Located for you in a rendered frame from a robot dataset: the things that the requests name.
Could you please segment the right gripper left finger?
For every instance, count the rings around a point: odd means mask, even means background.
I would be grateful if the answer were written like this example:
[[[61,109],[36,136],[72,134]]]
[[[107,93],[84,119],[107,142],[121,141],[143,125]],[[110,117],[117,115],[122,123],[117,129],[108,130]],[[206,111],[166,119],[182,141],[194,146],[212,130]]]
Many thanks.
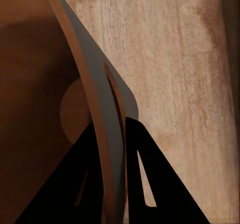
[[[74,207],[86,172],[80,204]],[[101,224],[103,192],[92,122],[14,224]]]

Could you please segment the trash can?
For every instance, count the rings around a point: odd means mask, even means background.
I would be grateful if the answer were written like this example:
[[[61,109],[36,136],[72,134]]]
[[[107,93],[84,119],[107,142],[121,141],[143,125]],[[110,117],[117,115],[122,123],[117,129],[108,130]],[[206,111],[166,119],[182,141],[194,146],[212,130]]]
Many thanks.
[[[17,221],[92,122],[101,224],[124,224],[127,117],[139,120],[132,91],[66,0],[0,0],[0,224]]]

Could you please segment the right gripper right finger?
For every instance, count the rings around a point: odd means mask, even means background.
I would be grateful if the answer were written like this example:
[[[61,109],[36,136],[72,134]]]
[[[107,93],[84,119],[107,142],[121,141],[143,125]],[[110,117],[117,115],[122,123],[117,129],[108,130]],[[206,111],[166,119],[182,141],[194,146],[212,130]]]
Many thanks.
[[[125,119],[129,224],[211,224],[145,126]],[[157,207],[147,206],[140,154]]]

